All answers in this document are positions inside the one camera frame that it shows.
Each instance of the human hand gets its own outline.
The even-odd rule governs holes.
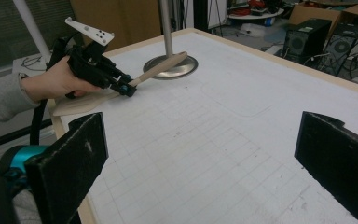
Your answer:
[[[22,87],[33,101],[39,102],[43,99],[54,99],[72,91],[74,96],[81,96],[86,92],[99,91],[101,89],[75,77],[69,68],[68,60],[68,56],[64,57],[45,73],[21,80]]]

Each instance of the computer tower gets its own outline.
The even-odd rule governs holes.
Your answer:
[[[317,69],[337,76],[358,38],[358,25],[339,23],[330,37]]]
[[[324,50],[330,26],[329,20],[312,18],[289,28],[286,31],[281,57],[310,66],[314,63],[310,60],[311,57],[321,54]]]

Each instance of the person's arm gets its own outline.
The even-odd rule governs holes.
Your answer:
[[[75,91],[75,96],[100,88],[73,75],[63,58],[47,72],[35,77],[11,74],[0,77],[0,122],[35,108],[43,99],[53,99]]]

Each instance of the white pole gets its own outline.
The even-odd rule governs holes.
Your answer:
[[[28,31],[31,34],[32,39],[36,43],[39,52],[42,54],[42,62],[48,63],[50,61],[50,51],[48,50],[48,46],[46,45],[43,36],[40,34],[39,29],[34,22],[34,17],[31,14],[30,9],[28,8],[25,0],[13,0],[14,5],[16,5],[17,10],[20,12],[22,20],[27,26]]]

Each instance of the round metal base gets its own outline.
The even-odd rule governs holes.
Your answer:
[[[156,57],[144,65],[144,72],[167,59],[166,55]],[[191,56],[187,56],[175,67],[154,76],[155,79],[176,79],[190,75],[197,69],[199,63]]]

